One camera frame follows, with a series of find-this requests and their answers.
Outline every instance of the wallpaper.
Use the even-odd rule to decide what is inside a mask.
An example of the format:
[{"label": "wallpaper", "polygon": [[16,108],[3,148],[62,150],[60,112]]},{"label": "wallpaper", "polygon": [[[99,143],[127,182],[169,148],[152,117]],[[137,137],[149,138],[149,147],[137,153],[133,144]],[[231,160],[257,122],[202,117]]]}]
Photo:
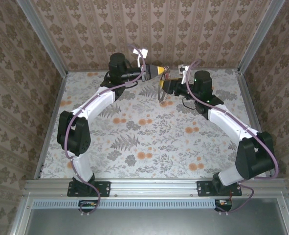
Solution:
[{"label": "wallpaper", "polygon": [[127,43],[147,63],[236,68],[270,0],[32,0],[67,70],[107,69]]},{"label": "wallpaper", "polygon": [[0,0],[0,235],[32,179],[61,77],[14,0]]},{"label": "wallpaper", "polygon": [[250,63],[245,78],[263,130],[272,134],[289,188],[289,0]]},{"label": "wallpaper", "polygon": [[[209,70],[214,93],[248,123],[235,70]],[[95,94],[106,72],[71,72],[41,178],[71,178],[73,170],[57,143],[59,114]],[[172,78],[181,77],[177,70]],[[159,77],[127,89],[92,122],[88,158],[97,178],[199,178],[234,164],[237,146],[182,96],[157,99]],[[194,108],[192,101],[185,105]]]}]

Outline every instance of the floral tablecloth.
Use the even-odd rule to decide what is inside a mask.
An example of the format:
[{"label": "floral tablecloth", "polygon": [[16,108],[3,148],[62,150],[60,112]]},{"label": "floral tablecloth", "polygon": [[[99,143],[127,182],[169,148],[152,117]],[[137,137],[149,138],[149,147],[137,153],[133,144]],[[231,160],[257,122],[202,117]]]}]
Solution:
[{"label": "floral tablecloth", "polygon": [[[248,123],[235,70],[208,70],[214,94]],[[105,72],[74,72],[67,76],[59,114],[80,106],[99,88]],[[180,77],[171,71],[170,77]],[[159,78],[124,91],[93,122],[88,150],[96,178],[212,177],[233,164],[236,145],[215,124],[182,105],[182,97],[157,99]],[[192,101],[185,101],[193,106]],[[41,178],[71,178],[73,171],[56,141],[54,126]]]}]

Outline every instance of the black mounting plate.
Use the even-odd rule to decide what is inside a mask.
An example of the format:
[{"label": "black mounting plate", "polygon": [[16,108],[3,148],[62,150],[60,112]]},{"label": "black mounting plate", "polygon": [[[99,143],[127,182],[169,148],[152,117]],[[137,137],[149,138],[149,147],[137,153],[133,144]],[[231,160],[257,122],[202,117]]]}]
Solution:
[{"label": "black mounting plate", "polygon": [[[94,186],[99,190],[101,197],[109,197],[111,191],[110,181],[95,181]],[[71,181],[68,185],[68,197],[97,197],[97,193],[93,190],[91,193],[80,191],[80,189]]]},{"label": "black mounting plate", "polygon": [[242,196],[241,187],[238,184],[230,185],[230,191],[225,194],[218,194],[211,180],[197,181],[197,189],[199,197],[230,196],[230,191],[232,196]]}]

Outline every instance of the orange flower pattern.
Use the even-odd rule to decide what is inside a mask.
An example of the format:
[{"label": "orange flower pattern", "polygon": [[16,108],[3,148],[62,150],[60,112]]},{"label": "orange flower pattern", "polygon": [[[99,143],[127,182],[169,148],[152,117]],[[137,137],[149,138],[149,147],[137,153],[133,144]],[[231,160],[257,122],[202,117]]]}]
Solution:
[{"label": "orange flower pattern", "polygon": [[[210,70],[214,94],[248,123],[233,70]],[[79,107],[92,96],[105,72],[69,73],[59,114]],[[179,77],[177,71],[170,73]],[[91,124],[88,149],[91,167],[99,178],[212,177],[221,166],[233,164],[236,146],[217,126],[182,105],[181,97],[157,99],[158,79],[125,90]],[[193,101],[185,101],[193,107]],[[42,172],[43,178],[67,177],[73,172],[54,131]]]}]

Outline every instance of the gray panel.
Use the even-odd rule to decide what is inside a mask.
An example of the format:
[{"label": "gray panel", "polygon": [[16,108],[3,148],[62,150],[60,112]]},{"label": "gray panel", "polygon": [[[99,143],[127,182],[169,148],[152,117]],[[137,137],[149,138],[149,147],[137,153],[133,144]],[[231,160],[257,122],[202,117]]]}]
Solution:
[{"label": "gray panel", "polygon": [[253,199],[228,216],[208,209],[32,210],[28,235],[286,235],[276,199]]}]

